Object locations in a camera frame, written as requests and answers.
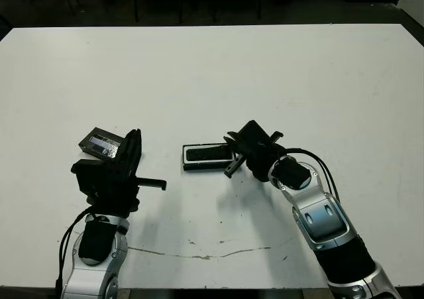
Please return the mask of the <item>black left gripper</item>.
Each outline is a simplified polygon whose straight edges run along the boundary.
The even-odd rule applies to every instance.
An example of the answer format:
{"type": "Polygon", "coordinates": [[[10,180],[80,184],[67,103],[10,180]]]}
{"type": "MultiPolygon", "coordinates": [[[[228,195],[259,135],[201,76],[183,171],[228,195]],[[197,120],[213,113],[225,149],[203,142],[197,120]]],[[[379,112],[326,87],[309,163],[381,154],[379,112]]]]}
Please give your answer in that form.
{"type": "Polygon", "coordinates": [[[136,175],[142,155],[141,130],[131,130],[119,147],[118,160],[85,160],[84,193],[95,212],[127,218],[138,210],[141,186],[166,190],[163,179],[136,175]]]}

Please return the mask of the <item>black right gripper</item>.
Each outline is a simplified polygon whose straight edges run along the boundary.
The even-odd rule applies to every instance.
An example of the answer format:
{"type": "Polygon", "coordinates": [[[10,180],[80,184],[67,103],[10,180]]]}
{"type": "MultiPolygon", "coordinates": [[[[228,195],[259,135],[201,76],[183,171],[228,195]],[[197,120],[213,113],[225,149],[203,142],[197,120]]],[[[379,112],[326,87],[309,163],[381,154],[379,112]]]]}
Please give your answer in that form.
{"type": "Polygon", "coordinates": [[[271,136],[259,131],[247,133],[228,131],[226,141],[237,156],[226,167],[224,174],[231,178],[245,162],[257,180],[268,182],[268,172],[271,166],[285,152],[285,148],[276,143],[283,136],[284,134],[279,131],[275,131],[271,136]]]}

